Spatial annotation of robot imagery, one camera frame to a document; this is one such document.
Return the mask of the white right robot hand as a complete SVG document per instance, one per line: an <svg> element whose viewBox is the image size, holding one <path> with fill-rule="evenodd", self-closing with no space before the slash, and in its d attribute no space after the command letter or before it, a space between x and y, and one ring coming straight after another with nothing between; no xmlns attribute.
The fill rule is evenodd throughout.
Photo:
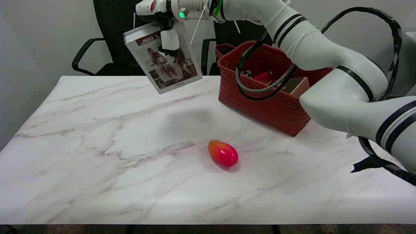
<svg viewBox="0 0 416 234"><path fill-rule="evenodd" d="M136 15L143 22L159 22L161 46L159 54L176 57L179 52L179 34L175 28L186 20L207 20L209 0L142 0L135 6Z"/></svg>

